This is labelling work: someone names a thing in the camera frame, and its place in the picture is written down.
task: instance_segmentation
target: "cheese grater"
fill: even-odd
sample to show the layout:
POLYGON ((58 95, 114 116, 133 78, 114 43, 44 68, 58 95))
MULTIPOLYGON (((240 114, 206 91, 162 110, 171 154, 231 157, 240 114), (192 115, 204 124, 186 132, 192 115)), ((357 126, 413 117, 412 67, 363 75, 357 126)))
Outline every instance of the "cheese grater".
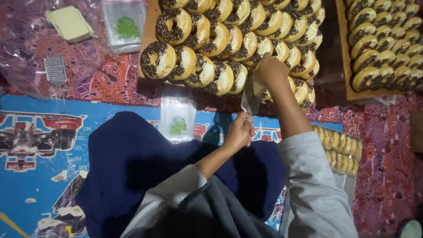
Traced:
POLYGON ((65 65, 61 55, 51 55, 44 58, 47 81, 55 86, 62 86, 66 83, 65 65))

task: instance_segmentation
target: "gray sleeve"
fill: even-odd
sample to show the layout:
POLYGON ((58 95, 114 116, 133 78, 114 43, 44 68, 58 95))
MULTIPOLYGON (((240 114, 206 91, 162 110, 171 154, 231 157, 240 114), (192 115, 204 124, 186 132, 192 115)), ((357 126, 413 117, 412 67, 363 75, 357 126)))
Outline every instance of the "gray sleeve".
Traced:
POLYGON ((347 194, 335 184, 317 133, 289 137, 278 149, 295 215, 289 237, 358 237, 347 194))

